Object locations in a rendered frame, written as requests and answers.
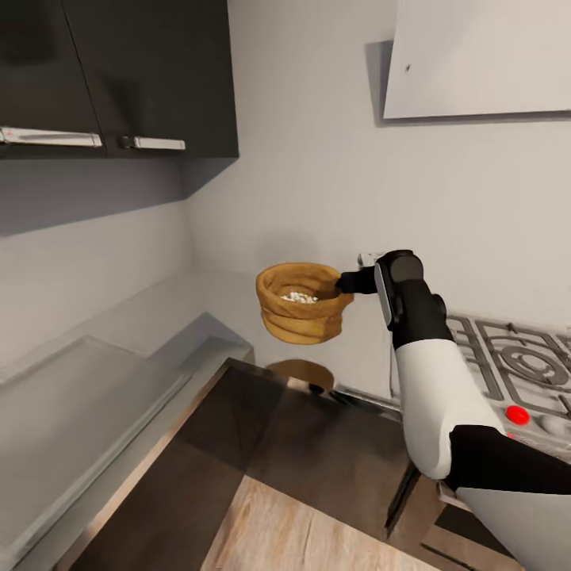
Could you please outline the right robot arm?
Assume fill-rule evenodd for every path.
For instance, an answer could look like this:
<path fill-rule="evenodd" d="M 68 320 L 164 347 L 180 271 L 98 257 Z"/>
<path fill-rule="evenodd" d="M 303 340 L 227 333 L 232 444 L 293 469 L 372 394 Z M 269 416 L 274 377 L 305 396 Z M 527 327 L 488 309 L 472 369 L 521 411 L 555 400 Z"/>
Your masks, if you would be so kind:
<path fill-rule="evenodd" d="M 453 489 L 526 571 L 571 571 L 571 464 L 506 436 L 412 250 L 362 250 L 358 264 L 336 288 L 378 293 L 410 459 Z"/>

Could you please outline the popcorn bag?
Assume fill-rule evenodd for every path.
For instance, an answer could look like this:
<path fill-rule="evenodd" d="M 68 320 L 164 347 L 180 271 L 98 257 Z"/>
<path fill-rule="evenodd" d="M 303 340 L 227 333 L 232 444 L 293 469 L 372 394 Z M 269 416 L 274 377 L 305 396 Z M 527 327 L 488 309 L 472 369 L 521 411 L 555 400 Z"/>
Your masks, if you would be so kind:
<path fill-rule="evenodd" d="M 285 343 L 325 343 L 343 331 L 343 310 L 353 293 L 336 288 L 341 273 L 319 263 L 281 263 L 259 272 L 256 292 L 267 331 Z M 299 301 L 290 295 L 316 299 Z M 286 298 L 287 297 L 287 298 Z"/>

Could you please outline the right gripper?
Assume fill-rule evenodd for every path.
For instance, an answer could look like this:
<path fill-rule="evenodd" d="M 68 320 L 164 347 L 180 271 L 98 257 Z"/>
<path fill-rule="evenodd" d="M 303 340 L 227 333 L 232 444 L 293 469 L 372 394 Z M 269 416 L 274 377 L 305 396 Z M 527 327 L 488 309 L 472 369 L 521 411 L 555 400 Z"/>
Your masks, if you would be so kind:
<path fill-rule="evenodd" d="M 366 285 L 366 273 L 368 273 L 367 269 L 360 272 L 343 272 L 341 278 L 336 282 L 336 288 L 341 289 L 342 293 L 371 294 L 374 290 Z"/>

